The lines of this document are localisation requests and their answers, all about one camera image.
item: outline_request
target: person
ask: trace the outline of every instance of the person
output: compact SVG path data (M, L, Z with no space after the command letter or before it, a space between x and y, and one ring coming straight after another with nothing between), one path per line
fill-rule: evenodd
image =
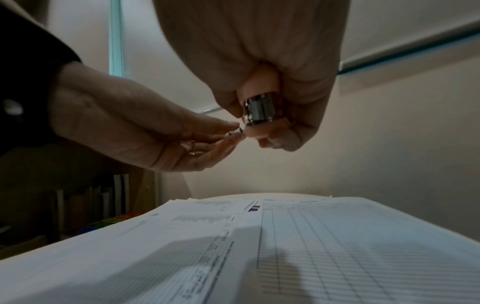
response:
M3 152L60 136L135 166L200 171L244 139L226 136L236 122L193 113L83 65L12 0L0 1ZM314 136L336 78L348 0L154 0L154 6L181 60L233 116L243 115L235 91L256 66L269 62L279 70L291 127L260 140L262 148L295 151Z

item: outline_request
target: dark sleeve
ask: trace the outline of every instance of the dark sleeve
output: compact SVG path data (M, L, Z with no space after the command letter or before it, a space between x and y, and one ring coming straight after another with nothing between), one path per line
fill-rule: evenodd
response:
M0 5L0 155L54 141L47 101L59 69L80 58L59 39Z

